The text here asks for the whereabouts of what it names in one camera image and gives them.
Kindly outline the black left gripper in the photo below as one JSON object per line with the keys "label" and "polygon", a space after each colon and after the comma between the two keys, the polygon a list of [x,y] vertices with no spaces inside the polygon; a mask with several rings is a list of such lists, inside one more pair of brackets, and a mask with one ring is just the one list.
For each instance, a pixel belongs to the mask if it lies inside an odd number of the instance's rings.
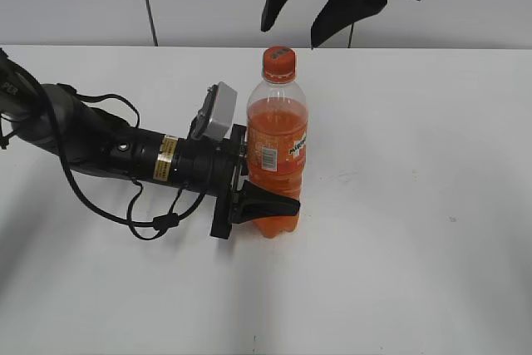
{"label": "black left gripper", "polygon": [[180,191],[196,192],[198,197],[180,220],[191,216],[205,196],[216,198],[210,235],[227,239],[232,224],[256,219],[296,216],[300,210],[297,199],[275,194],[245,180],[235,191],[234,177],[244,161],[246,127],[232,125],[229,138],[215,141],[195,134],[195,125],[188,135],[179,139],[174,157],[174,183]]}

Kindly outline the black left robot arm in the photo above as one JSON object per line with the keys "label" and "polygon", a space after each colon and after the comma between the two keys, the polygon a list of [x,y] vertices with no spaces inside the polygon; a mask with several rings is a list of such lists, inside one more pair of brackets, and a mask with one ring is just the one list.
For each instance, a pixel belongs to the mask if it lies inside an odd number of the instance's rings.
{"label": "black left robot arm", "polygon": [[295,216],[298,200],[275,194],[247,180],[246,127],[233,121],[237,93],[219,82],[211,86],[191,121],[177,138],[130,124],[98,107],[99,96],[84,96],[66,84],[41,84],[1,57],[1,118],[18,137],[59,158],[76,197],[87,197],[75,173],[164,185],[178,192],[216,199],[211,235],[227,239],[235,224],[254,219]]}

